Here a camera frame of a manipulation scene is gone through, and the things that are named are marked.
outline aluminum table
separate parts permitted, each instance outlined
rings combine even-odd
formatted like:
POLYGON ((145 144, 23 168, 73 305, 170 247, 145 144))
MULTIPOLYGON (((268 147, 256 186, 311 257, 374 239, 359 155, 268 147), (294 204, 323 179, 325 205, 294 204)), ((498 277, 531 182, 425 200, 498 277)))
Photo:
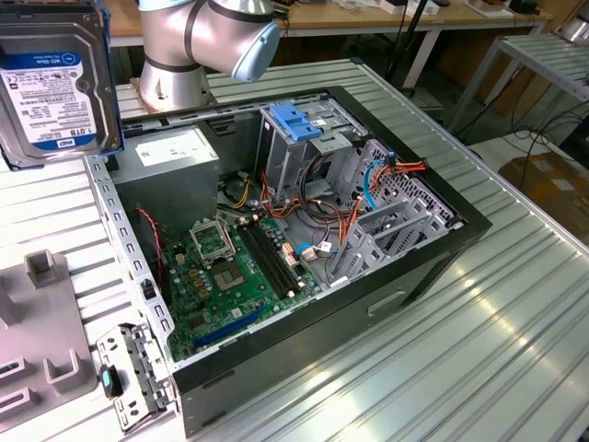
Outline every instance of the aluminum table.
MULTIPOLYGON (((362 64, 210 76, 221 102, 342 85, 493 223, 419 301, 192 440, 575 440, 589 424, 589 250, 362 64)), ((141 112, 120 87, 123 116, 141 112)), ((82 162, 0 174, 0 265, 63 252, 88 342, 136 320, 82 162)), ((182 440, 168 412, 129 440, 182 440)), ((119 440, 100 387, 3 440, 119 440)))
POLYGON ((492 44, 460 97, 448 125, 449 131, 455 130, 462 121, 467 105, 474 98, 500 53, 509 55, 513 60, 485 100, 486 103, 501 93, 519 65, 543 76, 580 101, 589 99, 589 87, 585 79, 589 71, 589 48, 574 46, 553 34, 500 37, 492 44))

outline hard drive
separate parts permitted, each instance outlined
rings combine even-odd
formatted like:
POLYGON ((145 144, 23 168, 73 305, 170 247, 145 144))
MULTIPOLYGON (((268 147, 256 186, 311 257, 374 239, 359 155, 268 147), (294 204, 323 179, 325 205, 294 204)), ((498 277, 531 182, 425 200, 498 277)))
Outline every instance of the hard drive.
POLYGON ((4 162, 25 169, 121 149, 108 11, 88 1, 5 3, 0 5, 4 162))

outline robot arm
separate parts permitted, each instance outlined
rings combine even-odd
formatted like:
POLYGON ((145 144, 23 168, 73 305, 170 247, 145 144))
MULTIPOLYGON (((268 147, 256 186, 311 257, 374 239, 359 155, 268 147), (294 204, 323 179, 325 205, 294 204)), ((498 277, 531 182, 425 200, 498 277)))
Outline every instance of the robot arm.
POLYGON ((280 39, 269 0, 142 0, 139 9, 145 48, 140 93, 157 111, 209 103, 204 66, 257 80, 280 39))

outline blue cable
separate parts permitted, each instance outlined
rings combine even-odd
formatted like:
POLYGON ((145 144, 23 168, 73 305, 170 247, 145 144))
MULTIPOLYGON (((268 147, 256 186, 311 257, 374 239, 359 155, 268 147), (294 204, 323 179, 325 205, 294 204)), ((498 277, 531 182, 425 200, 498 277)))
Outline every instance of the blue cable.
POLYGON ((385 161, 382 159, 373 161, 372 163, 370 163, 368 169, 366 169, 366 172, 364 173, 364 196, 366 197, 366 202, 368 203, 368 205, 370 205, 370 207, 373 208, 373 210, 376 209, 376 204, 375 200, 372 199, 372 195, 370 194, 370 183, 368 182, 368 176, 370 175, 370 170, 372 170, 374 166, 384 163, 385 161))
POLYGON ((296 248, 296 251, 294 253, 300 255, 303 250, 308 249, 309 247, 313 247, 313 244, 311 244, 310 242, 304 242, 296 248))

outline hard drive label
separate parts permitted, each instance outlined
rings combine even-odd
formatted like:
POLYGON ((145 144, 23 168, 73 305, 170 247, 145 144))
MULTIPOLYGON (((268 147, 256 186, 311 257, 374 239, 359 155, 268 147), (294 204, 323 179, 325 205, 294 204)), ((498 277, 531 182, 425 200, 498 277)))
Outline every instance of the hard drive label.
POLYGON ((83 73, 77 52, 0 58, 0 76, 27 139, 37 148, 83 146, 96 136, 90 98, 78 89, 88 87, 83 73))

